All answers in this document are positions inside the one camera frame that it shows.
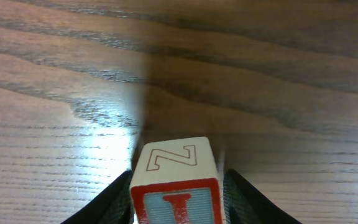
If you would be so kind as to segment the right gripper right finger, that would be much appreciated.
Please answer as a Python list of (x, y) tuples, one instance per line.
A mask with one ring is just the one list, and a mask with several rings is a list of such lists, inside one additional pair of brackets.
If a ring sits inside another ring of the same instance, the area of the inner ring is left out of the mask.
[(224, 173), (223, 197), (229, 224), (301, 224), (234, 169)]

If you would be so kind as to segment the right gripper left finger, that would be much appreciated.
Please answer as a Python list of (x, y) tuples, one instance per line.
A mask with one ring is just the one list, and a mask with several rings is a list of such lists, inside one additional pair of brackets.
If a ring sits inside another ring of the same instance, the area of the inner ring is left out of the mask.
[(62, 224), (132, 224), (134, 209), (129, 193), (133, 172), (124, 171), (85, 207)]

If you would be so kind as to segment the red letter I block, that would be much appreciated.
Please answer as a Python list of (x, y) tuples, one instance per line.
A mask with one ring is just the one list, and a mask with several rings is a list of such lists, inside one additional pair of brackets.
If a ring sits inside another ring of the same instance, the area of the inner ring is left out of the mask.
[(146, 144), (129, 192), (139, 223), (223, 223), (218, 170), (206, 137)]

